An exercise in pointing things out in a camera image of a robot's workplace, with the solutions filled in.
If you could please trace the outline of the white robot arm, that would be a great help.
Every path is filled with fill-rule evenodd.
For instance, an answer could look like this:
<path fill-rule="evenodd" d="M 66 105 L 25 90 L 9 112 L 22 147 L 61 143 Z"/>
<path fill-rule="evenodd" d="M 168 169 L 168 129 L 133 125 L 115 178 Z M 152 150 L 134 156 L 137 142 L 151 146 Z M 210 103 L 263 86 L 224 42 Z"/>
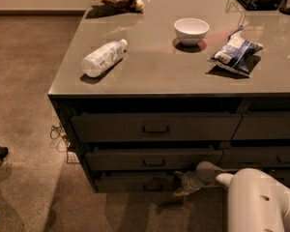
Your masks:
<path fill-rule="evenodd" d="M 290 232 L 290 188 L 254 168 L 221 169 L 201 161 L 192 171 L 176 171 L 175 196 L 203 188 L 227 188 L 228 232 Z"/>

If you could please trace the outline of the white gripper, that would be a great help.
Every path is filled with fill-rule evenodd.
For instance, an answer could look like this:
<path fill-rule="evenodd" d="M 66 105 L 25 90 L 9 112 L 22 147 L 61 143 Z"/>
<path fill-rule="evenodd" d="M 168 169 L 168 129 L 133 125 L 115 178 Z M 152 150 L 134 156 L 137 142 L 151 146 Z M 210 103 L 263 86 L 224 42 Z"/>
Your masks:
<path fill-rule="evenodd" d="M 177 188 L 173 192 L 174 196 L 187 196 L 203 188 L 213 188 L 217 185 L 216 176 L 219 174 L 216 170 L 194 170 L 186 173 L 175 171 L 174 173 L 179 180 L 182 180 L 182 188 Z"/>

